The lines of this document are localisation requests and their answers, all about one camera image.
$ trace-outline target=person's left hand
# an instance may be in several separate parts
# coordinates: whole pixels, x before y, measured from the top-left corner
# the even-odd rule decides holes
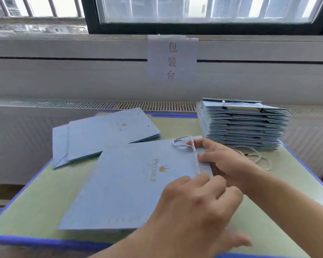
[[[221,176],[199,174],[169,183],[147,223],[128,236],[140,257],[213,258],[233,247],[250,246],[246,235],[228,232],[243,198],[237,187],[226,188]]]

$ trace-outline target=stack of paper bags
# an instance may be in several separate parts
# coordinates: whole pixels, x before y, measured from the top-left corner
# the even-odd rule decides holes
[[[212,176],[209,163],[199,166],[201,172]],[[59,229],[138,228],[146,223],[169,182],[185,175],[193,178],[197,173],[193,149],[175,147],[171,139],[110,148],[100,155]]]
[[[276,149],[289,122],[286,109],[261,101],[203,98],[197,113],[204,136],[229,147]]]
[[[141,108],[71,121],[53,129],[53,168],[159,136],[159,129]]]

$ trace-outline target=chinese character 装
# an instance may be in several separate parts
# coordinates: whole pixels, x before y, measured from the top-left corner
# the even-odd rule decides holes
[[[176,58],[175,57],[169,57],[169,66],[176,67]]]
[[[169,44],[169,50],[170,50],[170,52],[177,52],[177,50],[176,50],[176,43],[171,42]]]
[[[174,79],[175,74],[172,72],[172,70],[169,71],[169,73],[167,74],[167,79],[171,80]]]

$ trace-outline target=blue table edge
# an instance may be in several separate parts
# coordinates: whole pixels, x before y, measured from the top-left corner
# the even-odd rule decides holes
[[[159,118],[197,118],[196,114],[173,114],[173,113],[150,113],[152,117]],[[301,161],[297,156],[289,150],[284,143],[281,145],[289,152],[291,155],[323,186],[323,182]],[[0,212],[3,214],[7,208],[20,196],[20,194],[39,176],[41,172],[52,162],[52,159],[44,165],[44,167],[19,191],[17,195],[2,209]],[[0,244],[7,245],[21,245],[21,246],[43,246],[61,249],[71,249],[71,250],[82,250],[82,251],[95,251],[98,252],[105,248],[110,247],[110,243],[96,243],[96,242],[86,242],[77,240],[59,240],[59,239],[46,239],[46,238],[32,238],[24,236],[8,236],[0,235]],[[276,256],[259,256],[259,255],[247,255],[247,254],[237,254],[237,253],[225,253],[216,258],[279,258]]]

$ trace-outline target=hand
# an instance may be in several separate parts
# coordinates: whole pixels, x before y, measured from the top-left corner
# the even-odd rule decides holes
[[[213,258],[233,247],[250,246],[248,236],[225,230],[243,194],[226,188],[221,176],[199,174],[169,183],[147,223],[128,236],[140,257]]]
[[[204,147],[207,153],[199,154],[200,162],[211,162],[213,175],[221,175],[227,180],[228,186],[237,186],[244,194],[249,191],[251,174],[264,172],[262,168],[235,150],[202,138],[194,141],[196,147]]]

